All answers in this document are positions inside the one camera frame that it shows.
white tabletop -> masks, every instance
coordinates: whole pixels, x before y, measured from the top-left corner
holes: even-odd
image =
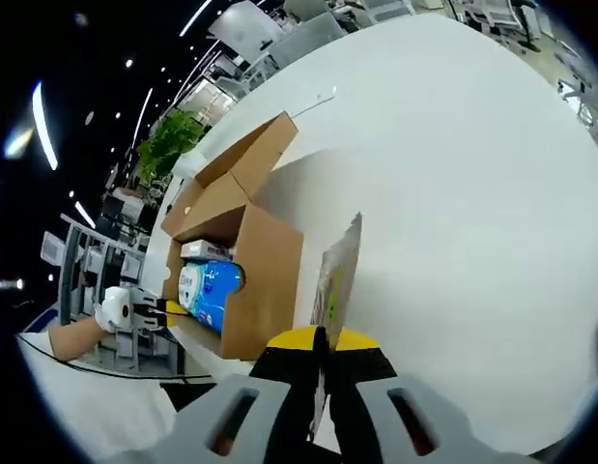
[[[407,16],[286,68],[197,149],[281,110],[299,135],[260,202],[318,244],[364,214],[347,326],[488,445],[561,438],[596,379],[598,151],[555,89],[462,24]]]

